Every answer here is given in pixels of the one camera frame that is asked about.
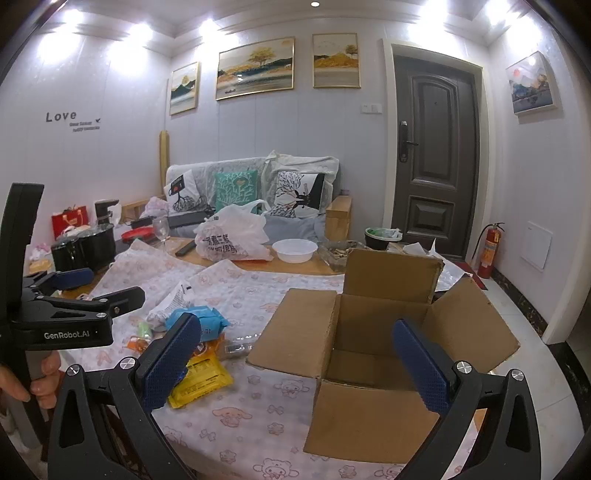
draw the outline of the picture frame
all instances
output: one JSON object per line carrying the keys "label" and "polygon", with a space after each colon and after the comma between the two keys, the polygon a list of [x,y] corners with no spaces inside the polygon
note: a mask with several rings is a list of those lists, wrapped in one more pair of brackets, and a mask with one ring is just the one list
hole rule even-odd
{"label": "picture frame", "polygon": [[558,108],[558,90],[549,64],[542,53],[528,57],[506,69],[514,115]]}
{"label": "picture frame", "polygon": [[357,33],[312,35],[314,88],[361,88]]}
{"label": "picture frame", "polygon": [[170,82],[170,115],[197,108],[199,94],[199,62],[173,71]]}
{"label": "picture frame", "polygon": [[220,52],[216,100],[293,89],[295,45],[295,37],[283,37]]}

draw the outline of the blue gripper pad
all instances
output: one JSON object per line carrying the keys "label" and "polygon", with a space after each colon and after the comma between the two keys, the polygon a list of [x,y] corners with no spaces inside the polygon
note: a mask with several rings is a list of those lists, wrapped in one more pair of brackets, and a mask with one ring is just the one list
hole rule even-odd
{"label": "blue gripper pad", "polygon": [[139,357],[136,386],[146,411],[164,407],[172,389],[187,373],[187,363],[200,341],[201,323],[195,315],[186,313]]}
{"label": "blue gripper pad", "polygon": [[450,385],[406,320],[394,323],[392,342],[427,409],[446,414],[452,404]]}

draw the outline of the cardboard box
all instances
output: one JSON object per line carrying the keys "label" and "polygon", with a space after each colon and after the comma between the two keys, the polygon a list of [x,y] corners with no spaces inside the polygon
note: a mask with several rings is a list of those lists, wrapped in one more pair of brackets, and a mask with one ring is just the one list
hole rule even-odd
{"label": "cardboard box", "polygon": [[355,250],[343,294],[288,291],[247,362],[314,378],[304,451],[374,463],[407,463],[438,419],[429,412],[391,340],[394,322],[415,321],[455,360],[489,372],[519,347],[471,278],[431,304],[437,258]]}

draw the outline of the finger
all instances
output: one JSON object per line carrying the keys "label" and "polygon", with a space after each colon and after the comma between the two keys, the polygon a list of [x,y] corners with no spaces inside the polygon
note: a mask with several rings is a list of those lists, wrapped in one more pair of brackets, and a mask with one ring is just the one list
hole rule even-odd
{"label": "finger", "polygon": [[59,372],[55,372],[51,375],[47,375],[46,377],[31,382],[31,393],[37,397],[53,394],[56,392],[59,383],[60,374]]}
{"label": "finger", "polygon": [[31,399],[29,392],[22,386],[18,378],[3,365],[0,365],[0,390],[4,390],[12,398],[20,401]]}
{"label": "finger", "polygon": [[41,408],[49,410],[50,408],[55,408],[57,398],[54,393],[51,393],[49,395],[42,395],[41,397],[37,397],[37,401],[39,402],[39,406]]}
{"label": "finger", "polygon": [[41,361],[41,371],[44,375],[51,375],[57,372],[61,365],[61,358],[56,351],[52,352],[47,358]]}

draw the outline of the white pillow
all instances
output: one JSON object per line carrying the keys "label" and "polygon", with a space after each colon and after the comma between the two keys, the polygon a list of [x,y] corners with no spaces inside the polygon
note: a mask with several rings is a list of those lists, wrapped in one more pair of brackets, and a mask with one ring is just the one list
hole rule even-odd
{"label": "white pillow", "polygon": [[164,194],[172,212],[186,212],[199,204],[199,191],[193,171],[183,173],[164,187]]}
{"label": "white pillow", "polygon": [[323,187],[323,173],[279,172],[275,200],[269,215],[286,218],[317,216]]}

